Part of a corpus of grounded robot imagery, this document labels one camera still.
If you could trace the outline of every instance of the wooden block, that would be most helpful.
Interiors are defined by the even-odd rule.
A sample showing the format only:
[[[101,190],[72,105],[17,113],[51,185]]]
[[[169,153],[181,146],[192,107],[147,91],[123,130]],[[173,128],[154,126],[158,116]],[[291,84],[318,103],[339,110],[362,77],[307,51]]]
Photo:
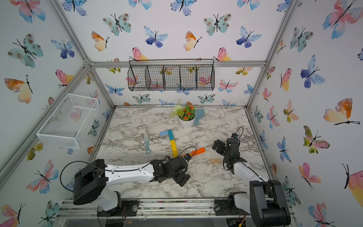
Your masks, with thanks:
[[[210,164],[222,164],[222,159],[221,158],[210,158],[209,163]]]

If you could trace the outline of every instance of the marble countertop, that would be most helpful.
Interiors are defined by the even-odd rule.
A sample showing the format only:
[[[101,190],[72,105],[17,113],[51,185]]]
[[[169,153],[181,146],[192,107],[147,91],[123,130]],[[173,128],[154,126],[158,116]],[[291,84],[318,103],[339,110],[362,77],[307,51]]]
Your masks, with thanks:
[[[244,127],[239,148],[241,157],[251,163],[258,174],[268,177],[242,107],[196,108],[203,108],[205,115],[199,125],[191,129],[183,129],[177,118],[169,117],[173,108],[117,108],[96,159],[104,159],[106,164],[112,165],[138,165],[164,159],[167,155],[172,157],[169,136],[160,136],[161,131],[168,129],[172,129],[178,153],[189,146],[205,147],[205,152],[189,161],[186,173],[191,177],[183,187],[168,179],[162,183],[124,183],[109,189],[120,192],[123,198],[226,197],[229,192],[246,190],[247,185],[222,164],[209,163],[210,158],[223,159],[212,150],[213,142],[217,139],[225,142],[240,126]],[[149,135],[151,154],[146,154],[144,133]]]

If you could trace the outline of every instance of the white wire basket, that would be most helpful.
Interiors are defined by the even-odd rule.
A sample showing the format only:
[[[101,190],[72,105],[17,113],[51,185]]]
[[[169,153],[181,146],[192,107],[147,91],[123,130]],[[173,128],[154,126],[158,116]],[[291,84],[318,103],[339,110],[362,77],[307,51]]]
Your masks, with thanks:
[[[98,108],[98,100],[68,93],[37,132],[43,144],[80,149],[79,141]]]

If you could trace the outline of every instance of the wall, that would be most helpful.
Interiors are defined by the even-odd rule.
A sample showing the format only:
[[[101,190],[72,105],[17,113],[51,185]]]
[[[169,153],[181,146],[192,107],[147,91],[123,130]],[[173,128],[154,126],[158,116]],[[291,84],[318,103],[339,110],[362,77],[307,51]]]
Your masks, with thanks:
[[[362,225],[359,220],[363,211],[363,155],[360,143],[362,126],[355,123],[338,125],[337,123],[360,121],[359,113],[363,111],[360,95],[363,83],[363,62],[359,58],[361,56],[357,56],[363,48],[363,2],[354,2],[346,16],[340,19],[339,26],[344,28],[343,24],[345,24],[345,32],[340,37],[336,37],[334,28],[323,29],[326,17],[338,11],[338,6],[339,1],[306,0],[302,2],[283,36],[286,47],[275,54],[272,60],[272,66],[276,69],[268,80],[264,76],[258,87],[259,94],[256,94],[251,105],[252,115],[255,113],[256,106],[263,114],[261,122],[258,123],[257,118],[254,118],[254,123],[260,135],[263,131],[265,133],[264,142],[268,149],[264,147],[264,151],[268,155],[270,164],[276,166],[277,177],[282,183],[286,184],[284,179],[285,176],[288,177],[291,183],[290,188],[294,188],[293,192],[301,202],[293,205],[293,210],[302,226],[318,226],[317,219],[328,223],[334,221],[331,223],[334,226]],[[333,23],[340,14],[332,15]],[[357,21],[352,20],[350,16],[355,17]],[[298,48],[290,49],[289,47],[294,28],[298,27],[301,31],[302,26],[306,27],[304,32],[313,32],[313,35],[310,35],[307,40],[306,47],[298,52]],[[315,66],[311,65],[311,72],[302,71],[308,69],[307,64],[313,55],[315,55]],[[306,88],[307,85],[304,86],[306,79],[302,78],[301,73],[309,75],[316,67],[318,70],[315,73],[324,80],[312,74],[315,84],[311,83],[310,88]],[[280,88],[279,74],[284,75],[289,68],[291,77],[289,88],[285,91],[284,87]],[[265,88],[268,92],[272,92],[268,98],[269,102],[262,96]],[[290,123],[284,114],[289,100],[294,109],[292,113],[298,117],[297,121],[292,120]],[[342,100],[345,100],[345,104],[339,104]],[[271,107],[274,107],[275,114],[277,113],[276,119],[280,124],[274,125],[273,129],[270,128],[270,121],[267,119]],[[318,139],[328,142],[329,147],[326,142],[315,143],[314,141],[315,146],[328,148],[317,148],[318,153],[309,153],[309,148],[303,146],[303,137],[306,137],[304,126],[311,129],[313,137],[318,132],[317,136],[320,137]],[[281,143],[283,138],[285,138],[285,149],[288,150],[287,155],[291,162],[285,156],[284,161],[280,158],[282,153],[280,151],[283,149],[278,148],[278,142]],[[310,189],[299,171],[299,166],[303,167],[304,163],[310,165],[310,176],[308,176],[309,172],[306,172],[306,177],[308,179],[310,177],[312,181],[310,184],[314,189]],[[344,187],[347,174],[342,164],[349,167],[350,178],[346,188]],[[322,215],[316,211],[314,218],[309,214],[309,210],[312,213],[317,206],[320,207]]]

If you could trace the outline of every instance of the orange butterfly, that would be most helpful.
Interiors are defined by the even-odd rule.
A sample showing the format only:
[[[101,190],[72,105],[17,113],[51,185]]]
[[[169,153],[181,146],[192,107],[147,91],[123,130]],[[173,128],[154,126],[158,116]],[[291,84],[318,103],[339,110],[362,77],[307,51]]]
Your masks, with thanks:
[[[31,94],[33,93],[32,89],[29,86],[28,75],[25,75],[26,83],[21,80],[9,79],[5,78],[5,85],[9,88],[9,90],[14,91],[15,93],[19,93],[18,100],[19,102],[30,103],[32,99]]]
[[[184,48],[186,51],[189,51],[191,49],[193,49],[197,43],[199,42],[199,40],[202,38],[200,37],[198,40],[195,38],[195,36],[190,32],[188,31],[186,34],[185,34],[185,38],[187,39],[187,42],[186,44],[184,44]]]
[[[94,39],[95,42],[97,42],[94,47],[98,50],[98,51],[103,51],[104,49],[107,49],[107,42],[109,40],[109,37],[107,37],[106,40],[104,40],[99,34],[95,33],[94,31],[92,31],[92,38]]]
[[[294,121],[299,120],[299,117],[296,116],[294,113],[294,108],[291,107],[291,100],[289,100],[289,103],[287,104],[287,109],[284,109],[284,114],[287,115],[286,120],[287,122],[291,122],[291,119]]]

